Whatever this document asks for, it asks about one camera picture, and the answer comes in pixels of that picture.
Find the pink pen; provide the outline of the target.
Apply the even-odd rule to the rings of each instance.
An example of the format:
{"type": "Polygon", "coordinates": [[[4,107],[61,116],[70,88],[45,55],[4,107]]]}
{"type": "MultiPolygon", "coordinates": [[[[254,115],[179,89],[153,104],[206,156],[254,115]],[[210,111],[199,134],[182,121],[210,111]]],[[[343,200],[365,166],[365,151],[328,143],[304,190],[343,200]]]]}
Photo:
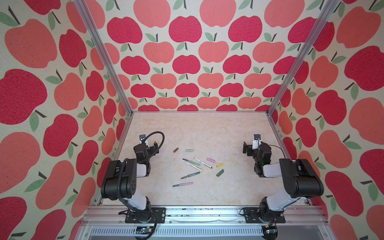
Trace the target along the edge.
{"type": "Polygon", "coordinates": [[[193,184],[194,182],[187,182],[187,183],[176,184],[176,185],[173,185],[172,187],[183,187],[183,186],[189,186],[193,184]]]}

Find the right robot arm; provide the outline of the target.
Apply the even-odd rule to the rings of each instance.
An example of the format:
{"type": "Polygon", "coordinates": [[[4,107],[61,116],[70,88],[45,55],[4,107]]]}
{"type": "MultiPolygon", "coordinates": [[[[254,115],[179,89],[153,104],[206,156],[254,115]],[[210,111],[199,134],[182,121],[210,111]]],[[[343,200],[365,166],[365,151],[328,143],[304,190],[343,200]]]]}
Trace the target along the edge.
{"type": "Polygon", "coordinates": [[[254,171],[260,178],[281,178],[283,181],[281,189],[262,199],[256,213],[246,210],[246,217],[258,218],[262,223],[275,220],[284,223],[284,211],[288,206],[324,193],[324,185],[307,159],[279,159],[278,163],[271,164],[272,148],[260,140],[254,140],[251,145],[244,143],[243,153],[254,159],[254,171]]]}

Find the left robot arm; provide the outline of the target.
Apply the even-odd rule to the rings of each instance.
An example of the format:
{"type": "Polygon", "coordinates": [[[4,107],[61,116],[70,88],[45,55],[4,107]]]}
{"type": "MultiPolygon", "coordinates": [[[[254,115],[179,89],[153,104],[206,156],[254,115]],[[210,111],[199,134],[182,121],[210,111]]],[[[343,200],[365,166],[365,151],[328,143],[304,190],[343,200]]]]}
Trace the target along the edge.
{"type": "Polygon", "coordinates": [[[149,199],[137,190],[137,179],[150,175],[150,156],[159,152],[158,147],[156,142],[151,147],[147,143],[140,143],[134,147],[135,159],[110,162],[101,186],[102,198],[119,200],[133,211],[151,212],[149,199]]]}

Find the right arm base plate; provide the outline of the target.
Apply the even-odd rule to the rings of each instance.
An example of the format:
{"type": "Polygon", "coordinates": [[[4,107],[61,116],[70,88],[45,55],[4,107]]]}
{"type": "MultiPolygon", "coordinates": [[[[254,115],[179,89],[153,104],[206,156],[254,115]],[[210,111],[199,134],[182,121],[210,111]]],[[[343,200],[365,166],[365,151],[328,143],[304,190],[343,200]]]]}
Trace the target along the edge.
{"type": "Polygon", "coordinates": [[[275,212],[261,208],[242,208],[239,212],[247,224],[284,224],[286,219],[283,212],[275,212]]]}

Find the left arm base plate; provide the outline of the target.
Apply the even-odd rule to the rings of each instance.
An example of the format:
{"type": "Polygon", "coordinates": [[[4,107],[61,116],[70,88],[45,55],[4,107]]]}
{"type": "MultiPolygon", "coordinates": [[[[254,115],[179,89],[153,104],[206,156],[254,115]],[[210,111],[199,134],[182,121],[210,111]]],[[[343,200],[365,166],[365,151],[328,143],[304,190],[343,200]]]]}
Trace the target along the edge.
{"type": "Polygon", "coordinates": [[[151,212],[127,212],[125,223],[127,224],[163,224],[166,217],[166,208],[152,208],[151,212]]]}

